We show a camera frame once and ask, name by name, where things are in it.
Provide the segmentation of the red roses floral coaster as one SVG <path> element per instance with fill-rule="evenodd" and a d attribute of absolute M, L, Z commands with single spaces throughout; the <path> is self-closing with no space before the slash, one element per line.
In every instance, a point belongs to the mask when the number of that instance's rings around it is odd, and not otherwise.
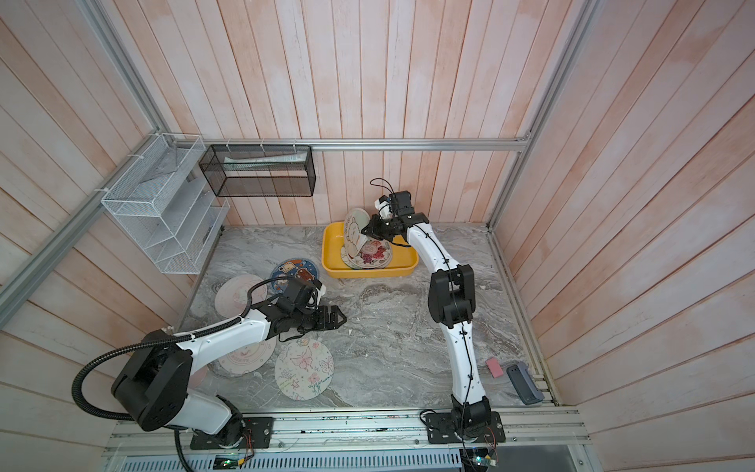
<path fill-rule="evenodd" d="M 342 251 L 343 247 L 340 251 L 341 259 L 350 269 L 386 269 L 393 257 L 389 242 L 379 240 L 368 241 L 355 259 L 342 255 Z"/>

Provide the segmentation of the yellow plastic storage box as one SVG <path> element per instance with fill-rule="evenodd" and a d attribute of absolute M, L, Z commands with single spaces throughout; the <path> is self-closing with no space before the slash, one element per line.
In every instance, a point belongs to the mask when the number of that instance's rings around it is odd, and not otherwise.
<path fill-rule="evenodd" d="M 342 260 L 341 251 L 343 247 L 344 223 L 340 221 L 326 226 L 324 238 L 322 238 L 322 267 L 332 278 L 408 277 L 412 275 L 420 262 L 414 249 L 393 246 L 392 258 L 386 267 L 381 269 L 351 269 Z"/>

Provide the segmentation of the alpaca cartoon coaster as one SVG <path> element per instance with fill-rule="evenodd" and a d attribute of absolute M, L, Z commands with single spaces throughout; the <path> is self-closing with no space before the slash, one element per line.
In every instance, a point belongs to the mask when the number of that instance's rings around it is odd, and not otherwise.
<path fill-rule="evenodd" d="M 369 225 L 371 216 L 363 208 L 352 208 L 344 220 L 342 255 L 355 259 L 369 238 L 362 230 Z"/>

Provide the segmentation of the butterfly floral coaster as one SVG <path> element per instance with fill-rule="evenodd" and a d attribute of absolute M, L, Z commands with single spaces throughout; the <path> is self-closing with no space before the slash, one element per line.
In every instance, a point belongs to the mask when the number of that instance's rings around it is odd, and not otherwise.
<path fill-rule="evenodd" d="M 334 359 L 324 342 L 299 338 L 287 342 L 279 354 L 274 376 L 288 398 L 306 401 L 321 395 L 334 374 Z"/>

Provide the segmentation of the white pink bow coaster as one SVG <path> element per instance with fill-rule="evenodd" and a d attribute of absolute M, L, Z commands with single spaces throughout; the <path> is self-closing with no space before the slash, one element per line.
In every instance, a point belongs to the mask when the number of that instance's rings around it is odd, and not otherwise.
<path fill-rule="evenodd" d="M 268 339 L 239 348 L 217 360 L 217 365 L 232 376 L 251 374 L 271 359 L 277 340 Z"/>

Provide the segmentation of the pink kitty coaster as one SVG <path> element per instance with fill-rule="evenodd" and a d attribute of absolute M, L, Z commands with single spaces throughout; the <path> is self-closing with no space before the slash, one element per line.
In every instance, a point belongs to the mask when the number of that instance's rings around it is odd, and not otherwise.
<path fill-rule="evenodd" d="M 263 280 L 257 275 L 237 275 L 226 281 L 216 292 L 214 307 L 222 318 L 234 318 L 240 315 L 248 303 L 249 289 Z"/>

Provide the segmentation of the blue bears cartoon coaster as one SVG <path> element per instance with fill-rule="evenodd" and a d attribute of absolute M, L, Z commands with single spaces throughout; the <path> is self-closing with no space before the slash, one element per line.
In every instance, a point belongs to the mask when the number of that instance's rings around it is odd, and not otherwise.
<path fill-rule="evenodd" d="M 283 293 L 288 284 L 287 280 L 282 279 L 283 277 L 297 277 L 302 280 L 312 281 L 318 279 L 319 275 L 320 271 L 317 265 L 309 259 L 298 258 L 283 261 L 274 268 L 269 276 L 273 279 L 269 283 L 269 294 Z"/>

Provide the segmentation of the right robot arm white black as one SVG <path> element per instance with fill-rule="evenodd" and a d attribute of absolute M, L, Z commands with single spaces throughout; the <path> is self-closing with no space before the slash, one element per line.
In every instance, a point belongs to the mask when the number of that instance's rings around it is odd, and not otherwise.
<path fill-rule="evenodd" d="M 362 233 L 389 242 L 401 236 L 428 269 L 428 310 L 442 329 L 450 359 L 453 428 L 464 440 L 481 435 L 491 426 L 493 412 L 474 351 L 476 293 L 471 265 L 461 265 L 450 256 L 422 214 L 392 218 L 374 214 Z"/>

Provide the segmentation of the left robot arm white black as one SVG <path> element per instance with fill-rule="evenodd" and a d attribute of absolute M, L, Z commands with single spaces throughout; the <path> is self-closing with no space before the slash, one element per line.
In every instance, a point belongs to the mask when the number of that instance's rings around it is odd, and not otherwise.
<path fill-rule="evenodd" d="M 338 330 L 347 321 L 338 306 L 320 302 L 326 289 L 318 279 L 285 280 L 283 293 L 260 302 L 249 299 L 241 313 L 231 319 L 184 334 L 156 330 L 137 344 L 98 356 L 74 377 L 74 403 L 94 417 L 134 421 L 145 432 L 161 428 L 193 430 L 214 438 L 222 448 L 235 448 L 245 437 L 243 414 L 220 395 L 208 396 L 191 389 L 192 375 L 251 344 L 287 332 L 299 338 L 309 332 Z M 111 393 L 124 410 L 96 407 L 85 397 L 86 378 L 120 356 L 129 360 L 115 378 Z"/>

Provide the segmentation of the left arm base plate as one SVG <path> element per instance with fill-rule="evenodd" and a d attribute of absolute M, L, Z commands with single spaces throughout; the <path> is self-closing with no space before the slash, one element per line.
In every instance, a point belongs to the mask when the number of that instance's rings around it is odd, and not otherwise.
<path fill-rule="evenodd" d="M 191 450 L 265 450 L 273 435 L 273 417 L 232 418 L 215 435 L 194 432 Z"/>

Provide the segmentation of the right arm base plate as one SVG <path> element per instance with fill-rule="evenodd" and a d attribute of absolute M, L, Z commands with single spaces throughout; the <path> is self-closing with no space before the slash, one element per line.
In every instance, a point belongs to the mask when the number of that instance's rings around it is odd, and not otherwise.
<path fill-rule="evenodd" d="M 438 413 L 434 410 L 422 411 L 419 415 L 425 426 L 430 444 L 487 443 L 502 444 L 506 441 L 501 415 L 492 412 L 487 420 L 473 426 L 457 425 L 451 413 Z"/>

